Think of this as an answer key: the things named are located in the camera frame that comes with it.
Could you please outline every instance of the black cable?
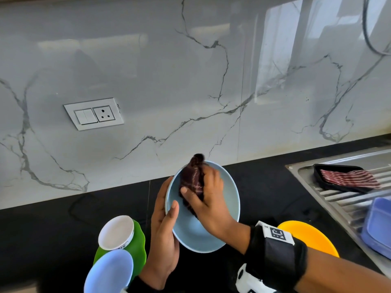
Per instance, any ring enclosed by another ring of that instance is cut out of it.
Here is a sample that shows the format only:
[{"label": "black cable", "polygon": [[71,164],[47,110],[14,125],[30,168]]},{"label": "black cable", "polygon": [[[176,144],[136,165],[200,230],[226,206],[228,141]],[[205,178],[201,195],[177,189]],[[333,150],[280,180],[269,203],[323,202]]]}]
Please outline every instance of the black cable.
[{"label": "black cable", "polygon": [[378,55],[391,55],[390,52],[379,51],[376,48],[374,48],[371,41],[369,40],[368,29],[367,29],[368,4],[369,4],[369,0],[364,0],[364,4],[362,6],[362,33],[364,34],[365,42],[368,45],[369,49],[371,49],[374,53]]}]

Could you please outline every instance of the green plate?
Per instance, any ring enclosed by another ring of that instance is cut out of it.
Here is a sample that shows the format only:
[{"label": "green plate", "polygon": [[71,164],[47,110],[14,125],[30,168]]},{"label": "green plate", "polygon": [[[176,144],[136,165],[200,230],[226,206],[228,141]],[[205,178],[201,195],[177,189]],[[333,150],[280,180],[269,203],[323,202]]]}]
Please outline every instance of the green plate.
[{"label": "green plate", "polygon": [[[133,258],[133,274],[130,281],[138,276],[141,270],[144,267],[145,261],[147,260],[147,253],[145,252],[145,236],[143,231],[141,230],[140,224],[133,220],[134,222],[134,236],[132,241],[124,247],[124,250],[128,251]],[[107,252],[103,250],[101,247],[98,248],[95,253],[94,263],[97,262],[103,255]]]}]

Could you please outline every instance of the power socket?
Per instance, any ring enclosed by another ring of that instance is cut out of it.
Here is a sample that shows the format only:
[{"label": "power socket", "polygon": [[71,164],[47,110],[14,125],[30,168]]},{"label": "power socket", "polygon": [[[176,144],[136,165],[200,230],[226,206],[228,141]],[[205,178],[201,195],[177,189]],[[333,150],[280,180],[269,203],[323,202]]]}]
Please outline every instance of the power socket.
[{"label": "power socket", "polygon": [[93,110],[99,122],[115,120],[113,112],[110,109],[110,106],[93,108]]}]

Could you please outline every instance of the black tray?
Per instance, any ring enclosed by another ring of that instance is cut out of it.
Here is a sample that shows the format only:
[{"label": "black tray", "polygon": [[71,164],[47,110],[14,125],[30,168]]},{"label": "black tray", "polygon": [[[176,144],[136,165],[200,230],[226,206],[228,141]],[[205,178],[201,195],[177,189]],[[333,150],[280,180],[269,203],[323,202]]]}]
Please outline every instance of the black tray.
[{"label": "black tray", "polygon": [[362,167],[359,166],[340,166],[335,164],[314,164],[314,176],[316,181],[319,183],[319,186],[323,189],[327,190],[338,190],[343,192],[361,192],[361,193],[367,193],[372,188],[367,187],[348,187],[348,186],[340,186],[337,184],[326,182],[325,179],[323,179],[322,173],[320,172],[321,169],[324,169],[326,171],[332,171],[332,172],[340,172],[340,173],[348,173],[351,171],[357,171],[357,170],[363,170]]}]

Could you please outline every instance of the red and white striped towel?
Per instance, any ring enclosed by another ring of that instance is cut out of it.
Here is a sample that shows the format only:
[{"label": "red and white striped towel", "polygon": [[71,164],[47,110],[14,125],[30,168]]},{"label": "red and white striped towel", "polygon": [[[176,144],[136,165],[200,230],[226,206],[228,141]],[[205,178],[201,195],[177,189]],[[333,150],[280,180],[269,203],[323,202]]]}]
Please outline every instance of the red and white striped towel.
[{"label": "red and white striped towel", "polygon": [[381,188],[380,183],[374,178],[374,176],[365,170],[360,169],[348,173],[340,173],[321,169],[320,172],[326,182],[340,186],[366,187],[373,189]]}]

